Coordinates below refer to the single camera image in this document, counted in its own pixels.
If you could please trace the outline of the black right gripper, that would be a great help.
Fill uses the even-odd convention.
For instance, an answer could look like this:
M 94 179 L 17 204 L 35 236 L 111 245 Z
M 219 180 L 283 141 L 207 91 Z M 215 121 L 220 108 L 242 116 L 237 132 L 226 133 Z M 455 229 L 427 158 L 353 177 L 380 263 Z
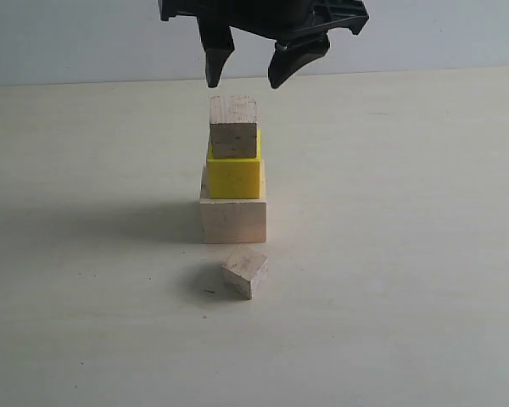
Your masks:
M 209 88 L 219 85 L 221 73 L 235 50 L 235 28 L 276 42 L 268 67 L 272 89 L 307 64 L 324 57 L 328 32 L 344 28 L 359 35 L 369 20 L 362 1 L 159 1 L 160 19 L 194 17 L 205 54 Z

